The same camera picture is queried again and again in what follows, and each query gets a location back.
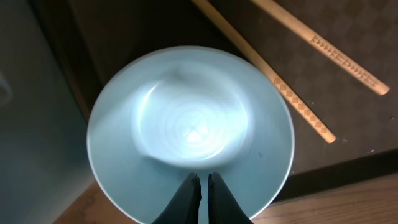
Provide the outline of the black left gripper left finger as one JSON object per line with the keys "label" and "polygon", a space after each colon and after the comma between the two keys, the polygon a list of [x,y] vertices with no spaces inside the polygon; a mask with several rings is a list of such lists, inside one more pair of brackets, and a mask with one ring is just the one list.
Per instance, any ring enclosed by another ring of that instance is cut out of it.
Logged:
{"label": "black left gripper left finger", "polygon": [[201,200],[200,178],[191,172],[152,224],[197,224]]}

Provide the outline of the light blue bowl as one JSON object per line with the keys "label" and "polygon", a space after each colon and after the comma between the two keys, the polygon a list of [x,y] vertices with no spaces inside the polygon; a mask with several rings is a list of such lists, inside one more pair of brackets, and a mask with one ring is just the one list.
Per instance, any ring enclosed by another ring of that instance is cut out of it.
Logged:
{"label": "light blue bowl", "polygon": [[289,109],[253,65],[199,46],[156,50],[126,65],[91,111],[87,151],[107,198],[151,223],[189,173],[203,191],[219,173],[243,212],[261,213],[294,156]]}

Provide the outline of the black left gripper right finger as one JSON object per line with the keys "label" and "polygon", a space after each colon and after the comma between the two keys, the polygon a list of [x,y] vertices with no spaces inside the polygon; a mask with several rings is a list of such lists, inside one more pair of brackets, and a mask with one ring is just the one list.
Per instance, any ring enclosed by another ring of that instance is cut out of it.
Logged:
{"label": "black left gripper right finger", "polygon": [[217,172],[208,176],[209,224],[252,224]]}

